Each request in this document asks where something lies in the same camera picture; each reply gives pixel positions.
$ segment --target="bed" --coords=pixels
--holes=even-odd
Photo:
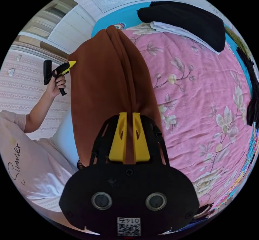
[[[188,37],[141,23],[135,11],[142,6],[97,22],[92,37],[115,25],[139,49],[150,71],[170,165],[193,182],[200,206],[215,209],[240,190],[257,159],[258,131],[246,124],[249,74],[227,34],[217,55]],[[76,166],[71,109],[52,140]]]

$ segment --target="black device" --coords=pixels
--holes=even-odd
[[[122,114],[104,123],[89,166],[65,185],[59,201],[63,214],[76,228],[102,236],[140,238],[183,228],[199,208],[191,181],[170,167],[161,131],[138,113],[133,113],[136,164],[123,164],[127,118]]]
[[[65,62],[52,71],[52,61],[45,60],[43,63],[44,85],[49,84],[52,76],[58,78],[61,75],[67,74],[70,68],[73,67],[75,63],[76,61]],[[62,96],[67,94],[63,88],[60,88],[59,90]]]

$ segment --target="printed number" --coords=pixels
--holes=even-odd
[[[138,218],[119,218],[119,223],[127,223],[127,224],[138,224],[139,219]]]

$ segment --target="black screw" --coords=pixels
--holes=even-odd
[[[190,219],[192,217],[192,215],[193,215],[193,212],[191,212],[191,211],[186,213],[185,214],[185,219]]]
[[[133,170],[127,169],[127,170],[126,170],[126,175],[127,175],[127,176],[133,175]]]
[[[71,217],[73,216],[72,212],[68,210],[68,211],[67,211],[67,216],[68,216],[69,218],[71,218]]]

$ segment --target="hand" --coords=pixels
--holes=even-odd
[[[65,83],[65,76],[60,76],[57,79],[52,76],[47,86],[46,93],[48,93],[51,97],[55,98],[58,94],[60,94],[59,88],[66,88]]]

